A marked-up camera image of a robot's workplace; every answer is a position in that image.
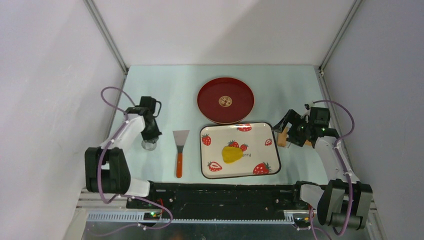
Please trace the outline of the wooden dough roller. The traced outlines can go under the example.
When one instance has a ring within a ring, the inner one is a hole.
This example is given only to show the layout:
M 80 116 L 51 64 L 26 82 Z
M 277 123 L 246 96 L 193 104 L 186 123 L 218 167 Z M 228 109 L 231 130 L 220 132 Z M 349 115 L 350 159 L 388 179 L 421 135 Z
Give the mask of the wooden dough roller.
M 277 134 L 277 145 L 288 148 L 289 145 L 298 147 L 312 147 L 312 143 L 306 138 L 302 130 L 297 127 L 285 127 L 281 133 Z

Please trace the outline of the white strawberry rectangular tray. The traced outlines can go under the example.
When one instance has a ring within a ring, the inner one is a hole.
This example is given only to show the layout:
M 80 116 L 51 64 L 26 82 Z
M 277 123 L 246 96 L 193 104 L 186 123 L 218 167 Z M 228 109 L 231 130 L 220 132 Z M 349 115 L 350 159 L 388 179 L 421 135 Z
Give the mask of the white strawberry rectangular tray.
M 201 172 L 207 179 L 275 175 L 282 167 L 272 127 L 267 122 L 206 126 L 200 133 Z M 243 157 L 224 163 L 224 147 L 236 147 Z

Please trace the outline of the yellow dough piece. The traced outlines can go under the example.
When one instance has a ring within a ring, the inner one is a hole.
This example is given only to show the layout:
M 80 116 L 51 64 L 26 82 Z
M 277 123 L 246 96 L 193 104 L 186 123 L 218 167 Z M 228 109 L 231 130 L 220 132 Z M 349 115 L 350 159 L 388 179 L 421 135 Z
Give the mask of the yellow dough piece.
M 226 164 L 234 163 L 243 157 L 243 151 L 238 147 L 225 146 L 221 152 L 222 160 Z

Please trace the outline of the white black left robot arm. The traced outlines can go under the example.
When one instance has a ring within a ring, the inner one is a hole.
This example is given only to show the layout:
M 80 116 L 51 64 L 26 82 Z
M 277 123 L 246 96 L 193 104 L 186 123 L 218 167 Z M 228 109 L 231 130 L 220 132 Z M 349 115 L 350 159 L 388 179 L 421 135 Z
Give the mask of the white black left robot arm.
M 145 208 L 153 208 L 158 194 L 150 190 L 150 182 L 131 176 L 125 153 L 137 137 L 141 146 L 153 151 L 162 134 L 156 122 L 156 106 L 161 102 L 143 96 L 139 105 L 128 107 L 118 130 L 98 147 L 89 147 L 84 153 L 86 189 L 92 193 L 139 197 Z

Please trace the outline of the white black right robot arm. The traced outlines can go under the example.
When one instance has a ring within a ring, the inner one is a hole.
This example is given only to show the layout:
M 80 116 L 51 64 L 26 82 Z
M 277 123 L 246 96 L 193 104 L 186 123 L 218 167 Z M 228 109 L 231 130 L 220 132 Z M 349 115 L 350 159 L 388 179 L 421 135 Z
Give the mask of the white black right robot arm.
M 299 183 L 298 191 L 290 196 L 291 204 L 297 209 L 312 206 L 319 223 L 333 227 L 339 234 L 347 229 L 361 230 L 367 223 L 373 190 L 352 170 L 338 131 L 330 127 L 330 110 L 316 106 L 306 109 L 303 115 L 289 109 L 272 130 L 282 133 L 290 125 L 287 142 L 298 147 L 310 142 L 322 161 L 328 183 Z

